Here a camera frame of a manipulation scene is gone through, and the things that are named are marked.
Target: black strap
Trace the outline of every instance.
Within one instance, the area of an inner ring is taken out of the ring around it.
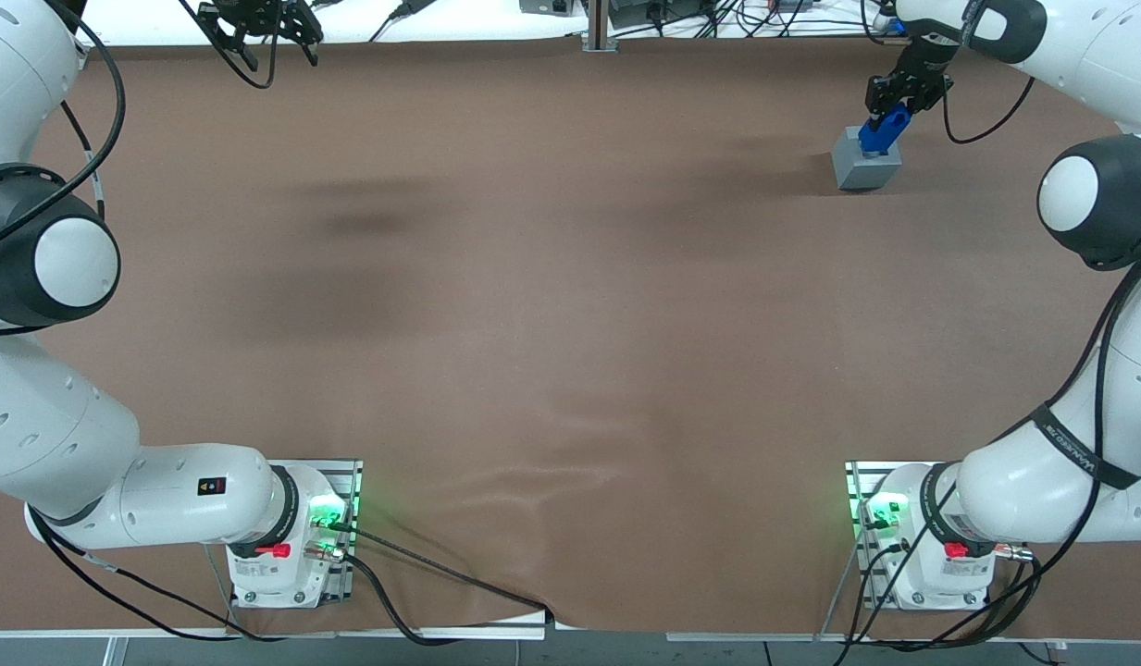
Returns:
[[[1087,476],[1103,485],[1124,490],[1141,481],[1138,473],[1125,472],[1124,469],[1117,468],[1108,460],[1100,460],[1079,441],[1076,434],[1073,434],[1073,431],[1065,428],[1046,404],[1030,413],[1030,421],[1035,422],[1035,427],[1039,429],[1044,438],[1047,438],[1051,446],[1055,447],[1055,450],[1065,454],[1065,458],[1073,461],[1077,468],[1083,469]]]
[[[977,24],[980,24],[987,5],[989,5],[989,0],[969,0],[964,5],[964,13],[961,14],[961,18],[964,21],[964,25],[961,26],[961,47],[969,49],[973,31],[977,30]]]
[[[282,492],[286,496],[286,501],[282,504],[282,517],[278,518],[277,525],[274,528],[266,531],[266,535],[259,536],[256,541],[245,541],[243,544],[228,544],[228,550],[232,550],[236,557],[260,555],[257,552],[258,547],[282,543],[291,535],[291,529],[294,527],[294,518],[299,513],[299,486],[292,479],[291,473],[281,464],[272,464],[270,471],[274,472],[274,477],[277,477],[282,481]]]
[[[939,541],[939,543],[958,543],[963,544],[968,549],[968,557],[985,557],[989,555],[994,550],[993,541],[986,541],[985,536],[978,535],[971,526],[963,522],[960,517],[953,515],[952,520],[944,517],[941,510],[939,510],[939,502],[937,498],[937,485],[939,478],[947,471],[952,465],[958,464],[961,461],[955,460],[950,463],[937,463],[933,468],[924,476],[924,480],[920,486],[920,506],[924,514],[924,526],[931,531],[931,535]]]

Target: table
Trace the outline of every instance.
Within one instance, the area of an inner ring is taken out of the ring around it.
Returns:
[[[1036,221],[1053,157],[1116,131],[1046,88],[966,148],[917,116],[885,190],[836,190],[833,139],[897,55],[861,39],[327,47],[268,92],[211,51],[119,55],[121,289],[42,334],[52,354],[147,444],[364,460],[366,528],[575,627],[810,635],[853,538],[844,461],[988,441],[1065,379],[1116,279]],[[1022,88],[953,71],[961,132]],[[71,104],[100,136],[96,60]],[[81,164],[62,120],[37,160]],[[18,515],[0,497],[0,631],[139,627]],[[199,545],[100,554],[220,606]],[[521,612],[374,561],[415,625]],[[1138,607],[1141,544],[1078,545],[1011,635],[1141,640]],[[242,617],[387,625],[372,594]]]

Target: gray block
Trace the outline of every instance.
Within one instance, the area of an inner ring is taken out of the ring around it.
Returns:
[[[879,189],[887,185],[904,161],[899,157],[899,143],[884,154],[863,155],[857,127],[848,127],[833,144],[833,174],[837,188],[848,190]]]

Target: cable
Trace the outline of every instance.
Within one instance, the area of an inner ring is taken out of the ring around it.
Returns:
[[[956,490],[956,481],[953,481],[953,485],[949,486],[947,490],[944,493],[944,497],[941,497],[941,501],[937,502],[938,510],[944,509],[944,505],[946,505],[947,503],[947,498],[952,497],[955,490]],[[891,590],[895,590],[895,583],[899,582],[899,572],[904,571],[904,567],[908,565],[909,560],[912,560],[912,555],[914,555],[914,552],[916,552],[916,547],[920,545],[920,542],[924,538],[924,535],[926,534],[928,534],[928,521],[925,520],[924,526],[920,528],[920,531],[916,531],[916,536],[914,537],[914,539],[912,539],[912,545],[909,545],[908,551],[904,553],[904,559],[899,561],[899,566],[896,566],[895,574],[891,575],[891,579],[888,580],[887,586],[883,587],[883,594],[880,594],[879,599],[887,599],[888,595],[891,594]],[[879,617],[879,611],[882,609],[883,604],[881,603],[874,604],[874,609],[871,610],[871,615],[866,617],[866,624],[863,625],[861,633],[858,635],[857,639],[853,639],[853,632],[855,627],[857,627],[857,617],[858,617],[857,608],[855,608],[855,623],[850,625],[850,639],[853,640],[850,642],[853,642],[853,644],[858,644],[859,642],[863,641],[863,639],[866,636],[866,633],[869,632],[871,625],[874,624],[875,617]]]
[[[920,537],[923,536],[925,531],[928,531],[926,526],[924,530],[920,531],[920,536],[916,536],[917,543],[920,542]],[[855,599],[855,616],[850,620],[850,639],[845,640],[844,643],[841,644],[841,653],[837,655],[837,659],[836,661],[833,663],[833,666],[841,666],[841,663],[845,661],[845,655],[849,655],[850,648],[853,648],[855,645],[853,641],[855,630],[857,630],[858,627],[858,617],[861,616],[863,599],[866,596],[866,585],[867,583],[869,583],[871,578],[874,578],[874,566],[879,565],[879,560],[883,560],[883,555],[890,555],[890,553],[899,552],[899,550],[900,550],[899,544],[892,545],[891,547],[888,549],[880,550],[879,552],[874,553],[874,557],[871,558],[869,563],[866,565],[866,571],[863,572],[861,585],[858,586],[858,598]],[[907,555],[904,558],[904,561],[907,561],[908,557],[911,557],[912,553],[915,551],[916,547],[914,547],[914,545],[909,547]],[[882,602],[887,600],[887,595],[890,594],[890,591],[891,591],[891,585],[888,585],[887,591],[884,591],[883,594],[877,595],[877,598],[875,598],[874,611],[871,612],[871,619],[874,619],[874,616],[879,612],[879,608],[883,607]]]
[[[0,242],[7,238],[7,236],[13,235],[13,233],[18,232],[24,225],[31,222],[37,216],[40,216],[42,211],[48,210],[55,203],[62,201],[66,195],[72,194],[72,190],[76,189],[84,182],[89,176],[92,174],[99,168],[102,163],[105,162],[105,157],[110,156],[110,152],[113,151],[114,144],[118,144],[118,138],[121,136],[122,123],[126,122],[126,84],[122,83],[121,72],[118,71],[118,63],[114,63],[113,56],[110,55],[110,50],[105,49],[105,43],[100,41],[97,33],[92,32],[92,29],[84,23],[84,18],[79,17],[78,14],[73,13],[70,8],[62,5],[58,0],[46,0],[50,8],[55,9],[59,16],[67,18],[70,22],[74,22],[81,27],[81,31],[92,40],[94,46],[97,47],[97,51],[100,54],[102,59],[105,59],[105,66],[110,68],[110,76],[114,81],[114,95],[116,100],[114,103],[114,121],[110,125],[110,132],[105,136],[105,143],[100,145],[99,151],[92,155],[92,160],[84,164],[76,176],[72,177],[70,181],[62,185],[59,189],[55,193],[49,194],[48,197],[43,198],[37,205],[30,208],[24,214],[21,214],[15,222],[8,224],[6,227],[0,228]]]
[[[270,86],[274,86],[274,66],[277,63],[277,35],[278,29],[282,27],[282,1],[283,0],[275,0],[275,3],[277,5],[277,13],[274,14],[274,38],[270,39],[270,64],[268,71],[266,72],[266,83],[257,83],[253,79],[249,79],[248,73],[241,71],[241,67],[238,67],[236,63],[233,63],[233,58],[219,46],[219,43],[216,42],[216,38],[211,32],[209,32],[208,27],[199,21],[196,13],[191,8],[191,5],[188,5],[188,0],[179,0],[179,3],[184,6],[184,10],[188,13],[188,16],[196,22],[196,25],[201,29],[203,36],[208,39],[212,49],[218,52],[220,59],[224,59],[224,63],[228,65],[228,68],[232,68],[235,75],[241,76],[241,81],[245,81],[245,83],[259,90],[266,90],[269,89]]]
[[[383,24],[380,24],[380,27],[377,29],[377,32],[372,33],[372,36],[369,38],[369,42],[375,42],[377,38],[380,36],[380,33],[385,32],[385,29],[387,29],[389,26],[389,24],[391,24],[393,22],[394,22],[394,16],[393,16],[393,14],[390,14],[388,17],[385,18]]]
[[[1039,657],[1038,653],[1033,653],[1030,651],[1030,649],[1028,649],[1026,647],[1026,644],[1023,644],[1022,642],[1020,642],[1018,645],[1019,645],[1020,649],[1022,649],[1022,652],[1026,652],[1027,657],[1030,657],[1031,659],[1035,659],[1035,661],[1038,661],[1039,664],[1044,664],[1045,666],[1058,666],[1058,664],[1059,664],[1058,661],[1052,661],[1050,659],[1050,657],[1047,659],[1044,659],[1044,658]]]
[[[192,640],[205,640],[205,641],[237,640],[237,636],[202,636],[202,635],[197,635],[197,634],[188,634],[188,633],[185,633],[185,632],[180,632],[178,630],[172,630],[167,624],[160,623],[160,620],[155,619],[153,616],[147,615],[147,612],[144,612],[143,610],[139,610],[138,607],[135,607],[130,602],[123,601],[121,598],[119,598],[119,595],[114,595],[108,590],[106,590],[104,586],[100,586],[100,583],[97,583],[91,577],[89,577],[88,574],[86,574],[84,571],[82,571],[79,568],[79,566],[76,566],[74,563],[74,561],[70,560],[70,557],[64,555],[64,552],[62,550],[59,550],[59,547],[57,547],[57,544],[59,546],[63,546],[64,550],[67,550],[73,555],[78,555],[80,558],[83,558],[83,560],[91,561],[92,565],[100,566],[102,569],[105,569],[105,570],[107,570],[110,572],[113,572],[113,574],[116,574],[119,576],[122,576],[123,578],[130,579],[133,583],[138,583],[138,585],[143,585],[144,587],[146,587],[146,590],[151,590],[155,594],[164,595],[164,598],[168,598],[170,600],[177,601],[177,602],[179,602],[179,603],[181,603],[181,604],[191,608],[192,610],[196,610],[200,615],[205,615],[208,617],[211,617],[211,619],[218,620],[218,623],[220,623],[222,625],[226,625],[226,627],[232,628],[233,631],[236,631],[242,636],[248,637],[249,640],[257,641],[257,642],[278,642],[278,641],[285,640],[285,637],[260,636],[260,635],[257,635],[257,634],[254,634],[252,632],[249,632],[248,630],[245,630],[244,627],[242,627],[240,624],[235,624],[230,619],[227,619],[227,617],[222,617],[220,615],[216,615],[216,612],[212,612],[211,610],[207,610],[207,608],[203,608],[201,604],[199,604],[199,603],[196,603],[194,601],[191,601],[188,599],[185,599],[181,595],[177,595],[176,593],[172,593],[172,591],[164,590],[164,587],[160,587],[159,585],[155,585],[154,583],[147,580],[146,578],[144,578],[144,577],[141,577],[141,576],[139,576],[139,575],[137,575],[135,572],[131,572],[131,571],[129,571],[127,569],[122,569],[122,568],[120,568],[120,566],[110,565],[108,561],[104,561],[99,557],[89,555],[88,551],[82,550],[82,549],[80,549],[80,547],[78,547],[75,545],[72,545],[70,541],[67,541],[66,538],[64,538],[64,536],[59,536],[58,534],[56,534],[56,531],[52,530],[52,527],[49,526],[49,523],[46,522],[44,519],[42,519],[42,515],[40,514],[39,511],[37,511],[34,509],[29,509],[29,511],[30,511],[30,514],[32,514],[32,522],[34,523],[34,527],[37,527],[37,531],[40,531],[41,538],[44,541],[44,543],[48,545],[48,547],[52,551],[54,555],[56,555],[57,558],[59,558],[59,560],[62,560],[62,563],[64,566],[67,566],[67,569],[70,569],[74,574],[76,574],[78,577],[80,577],[86,583],[86,585],[91,586],[92,590],[97,591],[97,593],[100,593],[106,599],[108,599],[110,601],[113,601],[118,606],[121,606],[126,610],[129,610],[130,612],[133,612],[133,615],[138,615],[139,617],[141,617],[141,619],[146,619],[147,623],[151,623],[152,625],[155,625],[155,627],[159,627],[159,628],[163,630],[163,632],[168,632],[169,634],[172,634],[172,635],[176,635],[176,636],[179,636],[179,637],[184,637],[184,639],[192,639]]]
[[[793,8],[793,16],[788,17],[788,22],[786,22],[786,24],[783,27],[783,30],[780,30],[780,34],[777,34],[776,36],[788,36],[788,31],[791,30],[791,24],[793,24],[793,22],[795,21],[795,17],[800,16],[800,8],[801,8],[802,5],[803,5],[803,0],[795,0],[795,7]]]
[[[365,578],[369,578],[369,585],[372,585],[372,590],[377,593],[377,599],[380,599],[380,606],[385,607],[385,612],[387,612],[389,619],[393,620],[397,631],[408,639],[410,642],[413,642],[413,644],[421,644],[423,648],[438,648],[439,645],[459,642],[455,639],[428,639],[414,633],[414,630],[411,630],[408,625],[405,624],[402,616],[397,615],[397,609],[394,608],[394,602],[389,601],[389,594],[385,591],[385,586],[380,584],[380,578],[372,572],[370,566],[365,565],[358,557],[355,555],[346,555],[345,561],[350,563],[359,572],[364,574]]]
[[[1026,87],[1022,88],[1022,94],[1018,96],[1018,100],[1014,100],[1014,105],[1011,106],[1010,111],[1006,111],[1005,116],[1002,116],[1002,120],[997,121],[995,125],[993,125],[993,127],[989,128],[989,130],[985,130],[980,135],[977,135],[977,136],[971,136],[971,138],[968,138],[968,139],[958,139],[957,136],[953,135],[953,128],[949,124],[949,122],[947,122],[947,82],[946,82],[946,88],[944,88],[944,100],[942,100],[942,106],[944,106],[944,133],[947,135],[947,138],[949,140],[952,140],[952,143],[956,144],[957,146],[964,146],[966,144],[972,144],[973,140],[985,139],[986,136],[993,135],[993,132],[996,132],[996,131],[1001,130],[1002,127],[1006,124],[1006,121],[1009,121],[1011,117],[1014,117],[1014,114],[1018,113],[1019,106],[1022,106],[1022,101],[1026,101],[1026,97],[1027,97],[1027,95],[1030,94],[1030,89],[1031,89],[1031,87],[1034,84],[1035,84],[1035,78],[1034,76],[1027,76],[1027,79],[1026,79]]]
[[[67,123],[72,125],[72,131],[76,132],[76,139],[81,143],[81,148],[84,149],[84,160],[92,160],[92,146],[89,144],[88,136],[84,135],[84,128],[81,127],[81,122],[76,120],[76,114],[72,113],[72,108],[67,105],[67,101],[59,101],[59,108],[64,111],[64,115],[67,116]],[[105,219],[105,195],[100,190],[100,174],[94,170],[92,172],[92,197],[97,202],[97,217]]]
[[[874,36],[874,33],[869,30],[869,23],[866,22],[866,0],[858,0],[858,8],[861,9],[863,33],[866,34],[866,39],[869,39],[871,43],[879,43],[880,47],[887,47],[887,43],[882,39]]]
[[[1138,282],[1141,282],[1141,261],[1138,261],[1135,262],[1135,265],[1130,267],[1127,273],[1125,273],[1124,277],[1122,277],[1120,283],[1117,284],[1116,290],[1109,298],[1110,302],[1107,306],[1108,317],[1106,325],[1103,330],[1100,331],[1100,349],[1098,352],[1098,374],[1095,375],[1095,392],[1094,392],[1094,437],[1092,438],[1093,442],[1092,453],[1094,453],[1094,455],[1098,456],[1098,458],[1101,458],[1104,452],[1104,374],[1106,374],[1106,366],[1108,363],[1108,350],[1110,347],[1110,342],[1112,340],[1112,331],[1115,328],[1117,317],[1119,317],[1122,308],[1124,308],[1125,300],[1128,299],[1130,292],[1133,291]],[[950,634],[952,632],[960,630],[963,625],[971,623],[971,620],[976,619],[981,612],[986,611],[989,606],[994,603],[1001,603],[1002,601],[1010,599],[1011,595],[1018,593],[1019,590],[1025,590],[1028,585],[1031,585],[1031,583],[1038,582],[1038,579],[1043,577],[1044,574],[1050,571],[1053,568],[1053,566],[1055,566],[1058,561],[1060,561],[1061,558],[1065,557],[1066,553],[1068,553],[1069,549],[1073,547],[1073,545],[1076,543],[1076,539],[1079,538],[1081,533],[1085,529],[1085,523],[1087,522],[1087,519],[1090,519],[1092,511],[1095,509],[1095,503],[1098,503],[1099,495],[1100,495],[1100,480],[1094,477],[1094,479],[1092,479],[1092,488],[1090,489],[1090,496],[1087,497],[1087,502],[1085,503],[1085,509],[1081,512],[1079,518],[1077,518],[1076,526],[1073,527],[1073,531],[1070,531],[1068,538],[1066,538],[1060,544],[1060,549],[1058,549],[1057,552],[1053,553],[1051,558],[1049,558],[1047,562],[1044,563],[1038,571],[1030,574],[1030,576],[1028,576],[1026,580],[1022,580],[1021,583],[1019,583],[1019,585],[1013,585],[1010,590],[1006,591],[1006,593],[998,595],[997,599],[990,601],[985,607],[981,607],[980,610],[973,611],[965,619],[960,620],[960,623],[953,625],[953,627],[947,630],[947,632],[944,632],[941,633],[941,635],[937,636],[937,639],[933,639],[933,641],[942,640],[942,637],[947,636],[947,634]]]
[[[768,16],[764,16],[759,22],[759,24],[756,24],[752,29],[752,34],[747,34],[747,36],[755,36],[755,33],[760,32],[763,29],[763,26],[768,25],[768,22],[770,22],[772,17],[778,17],[778,16],[780,16],[780,0],[772,0],[771,8],[768,11]]]
[[[62,561],[62,565],[66,566],[66,568],[70,569],[72,574],[75,574],[76,577],[81,578],[81,580],[84,582],[84,585],[92,587],[92,590],[96,590],[97,593],[104,595],[104,598],[124,608],[126,610],[133,612],[133,615],[138,615],[139,617],[141,617],[141,619],[146,619],[147,623],[155,625],[155,627],[159,627],[163,630],[163,632],[172,634],[173,636],[179,636],[181,639],[189,639],[196,641],[210,641],[210,642],[233,641],[237,639],[236,636],[202,636],[197,634],[189,634],[180,632],[179,630],[173,630],[168,625],[160,623],[160,620],[155,619],[152,615],[147,615],[146,611],[140,610],[137,606],[131,604],[129,601],[121,599],[120,595],[115,595],[114,593],[112,593],[112,591],[108,591],[104,586],[100,586],[99,582],[94,580],[91,577],[89,577],[88,574],[82,571],[81,568],[76,566],[74,561],[70,560],[70,557],[64,555],[64,551],[59,550],[59,547],[56,545],[54,536],[56,538],[59,538],[59,536],[56,535],[54,530],[51,530],[51,528],[48,526],[48,523],[44,522],[44,520],[42,520],[40,513],[38,513],[37,510],[33,509],[30,510],[30,512],[32,512],[32,521],[34,522],[34,526],[37,526],[37,530],[40,531],[40,536],[44,542],[44,545],[47,545],[48,549],[52,551],[52,555],[55,555],[57,560]]]
[[[497,587],[492,583],[486,583],[485,580],[478,579],[472,576],[468,576],[468,574],[463,574],[462,571],[452,569],[451,566],[439,565],[437,561],[430,560],[429,557],[419,555],[419,553],[411,551],[408,547],[399,546],[395,544],[393,541],[385,539],[382,536],[377,536],[374,534],[371,534],[371,531],[359,530],[359,528],[349,526],[349,523],[347,522],[332,522],[329,526],[329,528],[331,530],[350,531],[350,534],[363,536],[364,538],[372,541],[375,544],[379,544],[383,547],[388,547],[389,550],[400,553],[400,555],[408,557],[410,560],[421,561],[422,565],[430,566],[431,569],[436,569],[453,578],[468,583],[468,585],[474,585],[480,587],[480,590],[489,591],[489,593],[493,593],[495,595],[501,595],[503,599],[508,599],[508,601],[523,603],[524,606],[528,606],[529,608],[536,608],[536,610],[549,611],[549,607],[545,607],[545,604],[540,601],[533,601],[532,599],[524,598],[524,595],[510,593],[510,591],[503,590],[502,587]]]
[[[1134,286],[1136,286],[1139,282],[1141,282],[1141,261],[1138,261],[1135,262],[1135,265],[1130,267],[1127,273],[1125,273],[1124,277],[1122,277],[1120,283],[1117,284],[1116,290],[1114,290],[1112,294],[1109,297],[1106,307],[1103,308],[1102,312],[1100,312],[1100,320],[1092,331],[1092,334],[1090,336],[1090,342],[1087,342],[1087,344],[1085,346],[1085,355],[1081,357],[1081,360],[1078,363],[1079,367],[1083,367],[1083,365],[1085,365],[1085,362],[1087,360],[1087,355],[1091,354],[1092,349],[1094,349],[1095,344],[1098,344],[1098,338],[1099,338],[1100,348],[1098,350],[1098,368],[1095,368],[1095,390],[1094,390],[1094,437],[1092,438],[1092,453],[1094,453],[1094,455],[1098,456],[1098,458],[1101,458],[1104,452],[1104,380],[1106,380],[1104,375],[1106,375],[1106,367],[1108,364],[1108,354],[1111,347],[1112,332],[1116,326],[1116,322],[1120,316],[1120,311],[1122,309],[1124,309],[1125,301],[1128,300],[1128,294],[1132,294]],[[1055,397],[1052,397],[1051,401],[1058,400],[1058,398],[1062,395],[1062,392],[1065,392],[1065,390],[1070,387],[1070,382],[1074,382],[1075,376],[1077,374],[1078,372],[1076,371],[1073,372],[1073,375],[1069,376],[1069,383],[1066,383],[1065,387],[1060,389],[1060,391],[1057,391]],[[1035,569],[1031,571],[1030,576],[1027,576],[1026,580],[1019,582],[1017,583],[1017,585],[1010,585],[1009,587],[1006,587],[1005,593],[1002,593],[996,599],[990,600],[988,603],[985,603],[985,606],[981,607],[979,610],[972,611],[969,616],[964,617],[964,619],[958,620],[958,623],[953,624],[952,627],[940,633],[939,636],[933,637],[929,641],[924,641],[923,642],[924,648],[921,649],[937,648],[938,644],[942,644],[942,642],[946,642],[945,639],[949,636],[952,633],[964,627],[964,625],[972,623],[972,620],[977,619],[977,617],[980,617],[981,615],[985,615],[986,612],[993,610],[994,607],[1011,599],[1012,595],[1020,593],[1020,591],[1023,591],[1023,595],[1022,598],[1019,599],[1019,603],[1015,604],[1015,608],[1018,609],[1019,612],[1021,611],[1021,608],[1026,608],[1026,603],[1030,602],[1030,595],[1033,595],[1031,590],[1036,590],[1044,574],[1050,571],[1053,568],[1053,566],[1058,563],[1058,561],[1062,560],[1062,557],[1065,557],[1066,553],[1068,553],[1069,549],[1073,547],[1073,545],[1079,538],[1081,533],[1085,529],[1085,523],[1087,522],[1087,519],[1090,519],[1090,517],[1092,515],[1092,511],[1095,509],[1095,503],[1098,503],[1099,496],[1100,496],[1100,480],[1099,478],[1093,477],[1090,489],[1090,496],[1087,497],[1087,501],[1085,503],[1085,509],[1081,512],[1081,515],[1077,518],[1076,523],[1073,526],[1073,530],[1070,530],[1070,534],[1060,544],[1060,549],[1055,550],[1055,553],[1053,553],[1053,555],[1049,558],[1047,562],[1039,566],[1038,561],[1033,561],[1031,566],[1034,566]],[[1005,627],[1010,623],[1005,623],[1005,620],[1003,620],[1001,628],[996,628],[996,633],[1005,631]]]

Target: floor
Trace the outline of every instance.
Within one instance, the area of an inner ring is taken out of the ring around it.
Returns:
[[[770,644],[770,658],[760,642],[669,642],[664,634],[607,632],[550,632],[541,642],[477,641],[440,649],[421,649],[404,640],[296,639],[283,644],[196,644],[177,639],[135,639],[126,650],[124,666],[290,666],[325,661],[329,666],[594,666],[625,664],[705,664],[721,666],[824,666],[833,664],[840,648],[833,644]],[[1036,653],[1046,650],[1033,644]],[[100,664],[100,639],[0,639],[0,666],[84,666]],[[1141,666],[1141,644],[1070,644],[1065,664]],[[976,664],[1035,666],[1014,644],[982,644],[941,653],[896,653],[860,648],[845,666],[973,666]]]

